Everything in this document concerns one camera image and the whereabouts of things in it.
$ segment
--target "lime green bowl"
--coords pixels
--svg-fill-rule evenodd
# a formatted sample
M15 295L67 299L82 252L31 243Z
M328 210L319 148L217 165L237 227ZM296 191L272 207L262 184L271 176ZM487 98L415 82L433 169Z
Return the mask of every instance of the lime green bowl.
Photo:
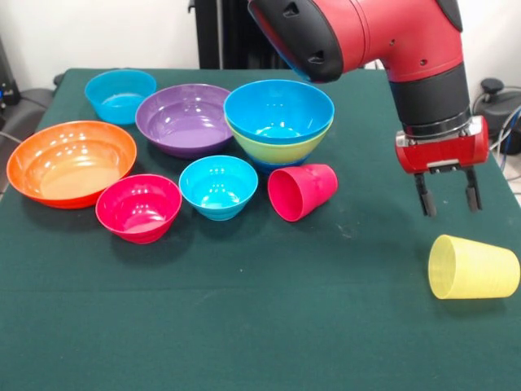
M285 165L307 157L313 152L317 145L320 144L322 139L326 137L326 133L332 124L331 122L319 135L302 143L281 145L259 143L258 141L247 138L234 129L228 119L226 119L226 122L228 122L228 126L237 140L237 143L239 143L250 157L271 165Z

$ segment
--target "green tablecloth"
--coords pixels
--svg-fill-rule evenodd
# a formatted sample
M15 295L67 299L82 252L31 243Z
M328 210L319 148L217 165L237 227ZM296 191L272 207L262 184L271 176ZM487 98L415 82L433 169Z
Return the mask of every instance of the green tablecloth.
M71 70L41 128L94 119L98 71ZM159 88L235 88L291 72L151 71ZM438 301L427 281L446 233L521 254L521 213L498 167L477 169L484 211L464 174L429 176L439 216L421 213L393 149L400 128L382 72L321 86L334 128L310 162L339 192L302 222L271 209L265 179L235 219L185 203L171 231L128 244L93 209L49 209L9 190L0 203L0 390L518 390L521 293ZM135 127L135 172L178 179L187 162ZM233 142L225 153L244 156Z

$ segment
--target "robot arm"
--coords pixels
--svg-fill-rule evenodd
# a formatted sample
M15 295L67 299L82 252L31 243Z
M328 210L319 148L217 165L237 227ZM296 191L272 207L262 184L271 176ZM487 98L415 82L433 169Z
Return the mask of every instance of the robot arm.
M311 82L337 80L380 59L403 130L396 154L414 174L424 214L436 215L425 173L463 170L481 209L473 166L488 157L488 129L473 118L457 0L250 0L278 53Z

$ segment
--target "blue bowl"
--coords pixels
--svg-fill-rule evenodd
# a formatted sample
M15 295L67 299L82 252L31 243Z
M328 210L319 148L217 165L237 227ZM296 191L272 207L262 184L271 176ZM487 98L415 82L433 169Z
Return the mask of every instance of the blue bowl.
M179 177L185 200L216 222L235 217L257 189L256 171L232 156L209 156L188 165Z
M302 143L333 121L335 105L318 88L299 81L255 81L231 92L224 104L230 125L259 143Z
M143 100L155 93L154 77L133 69L118 69L99 74L85 87L85 96L105 122L133 124Z

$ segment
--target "bowl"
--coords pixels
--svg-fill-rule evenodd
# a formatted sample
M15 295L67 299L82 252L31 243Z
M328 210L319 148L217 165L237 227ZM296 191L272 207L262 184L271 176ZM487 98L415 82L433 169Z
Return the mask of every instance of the bowl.
M217 155L188 165L179 178L179 188L203 216L222 222L243 210L258 182L256 171L246 161Z
M140 174L108 187L96 203L96 216L122 239L149 244L169 230L181 204L181 192L173 181L160 175Z
M222 108L228 90L205 84L173 86L147 98L139 131L161 151L182 159L216 154L232 139Z
M133 69L99 74L85 87L85 96L102 120L116 125L134 123L142 101L156 89L154 77Z
M122 128L101 121L51 126L21 143L7 177L21 194L42 204L79 209L132 169L138 149Z
M231 92L224 104L235 131L259 143L302 143L331 124L335 105L318 88L299 81L255 81Z
M305 160L326 137L331 124L310 140L287 145L259 143L240 134L231 124L230 128L237 143L252 159L269 165L288 165Z

